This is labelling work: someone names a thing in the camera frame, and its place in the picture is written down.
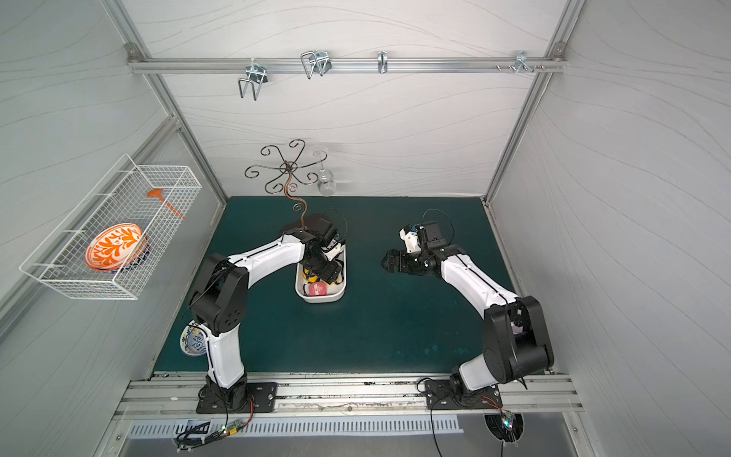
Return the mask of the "pink tape measure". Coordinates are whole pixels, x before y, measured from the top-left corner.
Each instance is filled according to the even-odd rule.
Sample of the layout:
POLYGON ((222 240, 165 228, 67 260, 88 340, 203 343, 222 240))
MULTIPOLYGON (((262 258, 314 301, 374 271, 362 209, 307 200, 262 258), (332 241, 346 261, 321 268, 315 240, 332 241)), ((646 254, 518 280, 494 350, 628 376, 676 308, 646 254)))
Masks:
POLYGON ((308 296, 326 296, 327 283, 315 282, 308 284, 308 296))

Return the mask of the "yellow tape measure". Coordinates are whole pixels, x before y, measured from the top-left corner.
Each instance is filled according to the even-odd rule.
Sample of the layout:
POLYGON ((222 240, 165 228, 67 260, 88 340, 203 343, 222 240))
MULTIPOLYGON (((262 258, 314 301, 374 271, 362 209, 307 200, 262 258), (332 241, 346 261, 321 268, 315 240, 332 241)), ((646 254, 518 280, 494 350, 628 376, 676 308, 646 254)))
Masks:
POLYGON ((320 281, 319 276, 311 270, 303 270, 303 279, 306 283, 312 284, 320 281))

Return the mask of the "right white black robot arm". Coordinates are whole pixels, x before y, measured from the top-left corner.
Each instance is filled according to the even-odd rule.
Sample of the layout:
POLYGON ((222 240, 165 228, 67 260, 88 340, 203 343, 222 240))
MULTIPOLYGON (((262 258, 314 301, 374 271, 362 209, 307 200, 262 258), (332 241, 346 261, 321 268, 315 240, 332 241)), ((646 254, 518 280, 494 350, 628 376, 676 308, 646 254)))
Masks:
POLYGON ((483 272, 457 245, 418 252, 391 249, 387 272, 436 275, 457 289, 483 319, 483 351, 452 375, 455 390, 476 392, 550 369, 555 361, 540 302, 519 296, 483 272))

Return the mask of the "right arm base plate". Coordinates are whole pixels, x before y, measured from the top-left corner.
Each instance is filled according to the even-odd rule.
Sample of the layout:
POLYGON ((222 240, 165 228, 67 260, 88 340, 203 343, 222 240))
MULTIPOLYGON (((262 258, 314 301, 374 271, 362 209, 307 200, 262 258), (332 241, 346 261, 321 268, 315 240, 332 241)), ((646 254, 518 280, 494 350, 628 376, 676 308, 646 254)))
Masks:
POLYGON ((497 386, 487 386, 481 390, 466 390, 452 379, 436 380, 425 377, 417 382, 417 390, 426 399, 430 411, 466 411, 475 409, 494 409, 503 407, 500 390, 497 386))

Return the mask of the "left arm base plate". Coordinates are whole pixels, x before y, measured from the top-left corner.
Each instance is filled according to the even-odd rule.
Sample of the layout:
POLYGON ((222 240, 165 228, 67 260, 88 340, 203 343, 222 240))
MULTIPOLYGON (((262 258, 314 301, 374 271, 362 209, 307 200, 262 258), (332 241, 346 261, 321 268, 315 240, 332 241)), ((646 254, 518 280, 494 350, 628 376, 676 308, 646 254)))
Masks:
POLYGON ((277 383, 240 382, 231 388, 220 388, 207 379, 198 392, 197 414, 224 414, 228 412, 271 413, 279 385, 277 383))

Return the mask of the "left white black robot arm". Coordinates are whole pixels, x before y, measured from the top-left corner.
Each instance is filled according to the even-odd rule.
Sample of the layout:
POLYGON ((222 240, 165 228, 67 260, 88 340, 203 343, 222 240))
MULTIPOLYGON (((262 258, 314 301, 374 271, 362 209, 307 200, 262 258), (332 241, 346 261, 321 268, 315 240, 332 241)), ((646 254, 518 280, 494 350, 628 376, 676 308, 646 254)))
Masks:
POLYGON ((239 329, 246 315, 249 290, 258 281, 298 265, 305 289, 314 286, 340 293, 346 285, 345 250, 344 236, 325 223, 318 229, 290 228, 251 251, 209 257, 188 305, 192 327, 202 331, 206 343, 207 382, 224 393, 246 385, 239 329))

